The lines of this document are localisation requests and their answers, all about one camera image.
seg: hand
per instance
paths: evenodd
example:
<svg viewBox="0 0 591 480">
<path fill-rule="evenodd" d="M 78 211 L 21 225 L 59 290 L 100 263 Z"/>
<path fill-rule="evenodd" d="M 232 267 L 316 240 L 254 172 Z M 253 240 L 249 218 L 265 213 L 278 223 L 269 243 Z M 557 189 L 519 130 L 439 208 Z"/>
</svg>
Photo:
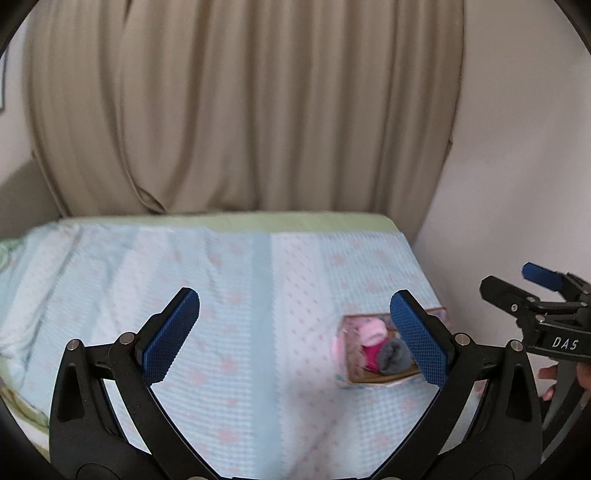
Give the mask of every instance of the hand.
<svg viewBox="0 0 591 480">
<path fill-rule="evenodd" d="M 540 368 L 538 372 L 538 378 L 544 380 L 556 380 L 556 374 L 558 373 L 558 365 L 552 365 L 551 367 Z M 591 391 L 591 365 L 589 364 L 577 364 L 577 380 L 579 385 L 586 391 Z M 543 395 L 542 400 L 552 400 L 554 396 L 554 386 L 550 387 Z"/>
</svg>

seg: blue textured pad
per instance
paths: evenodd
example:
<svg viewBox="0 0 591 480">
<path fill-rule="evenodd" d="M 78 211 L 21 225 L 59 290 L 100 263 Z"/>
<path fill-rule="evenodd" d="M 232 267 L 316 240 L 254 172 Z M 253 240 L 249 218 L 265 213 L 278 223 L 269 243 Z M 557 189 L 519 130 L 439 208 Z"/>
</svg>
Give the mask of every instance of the blue textured pad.
<svg viewBox="0 0 591 480">
<path fill-rule="evenodd" d="M 552 291 L 562 288 L 562 275 L 533 263 L 526 263 L 521 269 L 523 278 Z"/>
<path fill-rule="evenodd" d="M 142 377 L 147 385 L 164 380 L 198 317 L 199 296 L 190 290 L 144 349 Z"/>
<path fill-rule="evenodd" d="M 443 388 L 447 381 L 447 355 L 400 292 L 392 297 L 390 316 L 427 382 Z"/>
</svg>

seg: bed sheet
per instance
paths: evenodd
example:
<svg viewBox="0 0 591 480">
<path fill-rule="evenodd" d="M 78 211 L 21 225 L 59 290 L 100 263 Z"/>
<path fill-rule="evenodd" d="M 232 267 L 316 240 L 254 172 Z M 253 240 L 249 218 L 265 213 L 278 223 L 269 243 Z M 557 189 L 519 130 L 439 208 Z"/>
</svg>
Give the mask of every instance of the bed sheet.
<svg viewBox="0 0 591 480">
<path fill-rule="evenodd" d="M 436 392 L 421 377 L 342 390 L 330 360 L 343 314 L 381 311 L 400 288 L 426 308 L 438 305 L 400 233 L 64 222 L 27 235 L 0 281 L 5 372 L 44 414 L 70 338 L 111 342 L 137 330 L 181 286 L 197 290 L 200 319 L 154 391 L 224 476 L 363 478 Z M 116 388 L 108 388 L 130 441 L 142 447 Z M 467 409 L 460 424 L 469 416 Z"/>
</svg>

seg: metal pin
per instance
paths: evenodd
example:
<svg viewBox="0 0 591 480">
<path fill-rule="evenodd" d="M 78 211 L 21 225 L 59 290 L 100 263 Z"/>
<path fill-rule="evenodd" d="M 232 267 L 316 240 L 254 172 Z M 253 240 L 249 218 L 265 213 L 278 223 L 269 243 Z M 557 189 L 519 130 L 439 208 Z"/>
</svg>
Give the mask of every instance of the metal pin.
<svg viewBox="0 0 591 480">
<path fill-rule="evenodd" d="M 123 343 L 124 345 L 128 345 L 134 341 L 135 335 L 131 332 L 122 333 L 119 337 L 119 343 Z"/>
<path fill-rule="evenodd" d="M 519 340 L 512 340 L 511 348 L 516 352 L 521 352 L 523 350 L 523 343 L 521 343 Z"/>
<path fill-rule="evenodd" d="M 458 343 L 459 345 L 466 346 L 470 344 L 470 337 L 468 337 L 468 335 L 466 335 L 465 333 L 458 333 L 454 338 L 456 340 L 456 343 Z"/>
<path fill-rule="evenodd" d="M 72 340 L 70 340 L 67 344 L 66 344 L 66 348 L 70 351 L 72 350 L 76 350 L 80 345 L 80 341 L 78 340 L 78 338 L 73 338 Z"/>
</svg>

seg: gray sock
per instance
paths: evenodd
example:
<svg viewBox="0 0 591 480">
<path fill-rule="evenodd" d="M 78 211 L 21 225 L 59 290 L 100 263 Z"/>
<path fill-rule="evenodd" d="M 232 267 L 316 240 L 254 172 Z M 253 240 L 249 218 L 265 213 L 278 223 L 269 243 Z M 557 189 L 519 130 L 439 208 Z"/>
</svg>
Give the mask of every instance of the gray sock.
<svg viewBox="0 0 591 480">
<path fill-rule="evenodd" d="M 413 356 L 402 340 L 391 338 L 376 356 L 378 369 L 384 375 L 395 375 L 409 369 L 413 364 Z"/>
</svg>

